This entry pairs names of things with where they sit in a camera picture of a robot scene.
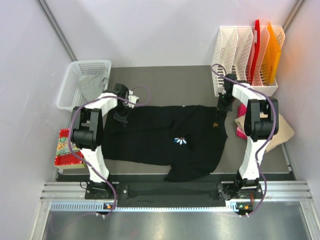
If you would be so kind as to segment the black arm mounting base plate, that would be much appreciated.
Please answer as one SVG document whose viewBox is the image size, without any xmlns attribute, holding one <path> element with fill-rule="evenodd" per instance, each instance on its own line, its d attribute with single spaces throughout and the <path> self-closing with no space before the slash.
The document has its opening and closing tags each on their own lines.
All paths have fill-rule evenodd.
<svg viewBox="0 0 320 240">
<path fill-rule="evenodd" d="M 259 184 L 256 187 L 237 189 L 233 182 L 113 182 L 111 186 L 118 200 L 137 200 L 138 198 L 164 197 L 202 197 L 208 200 L 231 200 L 251 198 L 257 200 L 263 196 Z"/>
</svg>

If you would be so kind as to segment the black daisy print t shirt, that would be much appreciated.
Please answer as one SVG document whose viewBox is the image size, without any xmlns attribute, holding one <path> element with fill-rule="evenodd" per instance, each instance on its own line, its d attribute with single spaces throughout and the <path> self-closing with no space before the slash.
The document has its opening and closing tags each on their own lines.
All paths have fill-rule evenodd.
<svg viewBox="0 0 320 240">
<path fill-rule="evenodd" d="M 102 154 L 109 160 L 170 166 L 170 182 L 187 182 L 212 173 L 228 135 L 226 112 L 212 106 L 140 106 L 128 123 L 106 117 Z"/>
</svg>

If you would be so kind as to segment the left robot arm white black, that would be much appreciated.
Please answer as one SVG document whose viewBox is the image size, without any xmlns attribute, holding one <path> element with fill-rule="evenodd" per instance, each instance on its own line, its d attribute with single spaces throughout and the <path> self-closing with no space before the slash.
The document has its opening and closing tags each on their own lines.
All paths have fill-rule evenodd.
<svg viewBox="0 0 320 240">
<path fill-rule="evenodd" d="M 84 157 L 82 161 L 89 169 L 86 199 L 109 199 L 116 196 L 102 153 L 103 117 L 114 110 L 113 119 L 126 125 L 129 114 L 139 99 L 132 90 L 117 83 L 114 90 L 105 90 L 93 100 L 73 108 L 68 144 L 75 144 Z"/>
</svg>

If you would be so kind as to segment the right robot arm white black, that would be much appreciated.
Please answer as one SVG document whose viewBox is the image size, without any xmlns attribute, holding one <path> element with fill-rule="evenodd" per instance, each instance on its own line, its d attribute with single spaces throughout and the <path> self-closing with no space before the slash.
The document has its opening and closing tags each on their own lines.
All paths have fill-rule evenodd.
<svg viewBox="0 0 320 240">
<path fill-rule="evenodd" d="M 243 162 L 233 184 L 219 185 L 219 193 L 231 200 L 235 196 L 245 198 L 258 189 L 264 152 L 279 130 L 279 102 L 253 89 L 245 80 L 238 81 L 234 73 L 222 78 L 224 90 L 218 94 L 217 112 L 231 111 L 235 100 L 246 107 L 244 133 L 247 145 Z"/>
</svg>

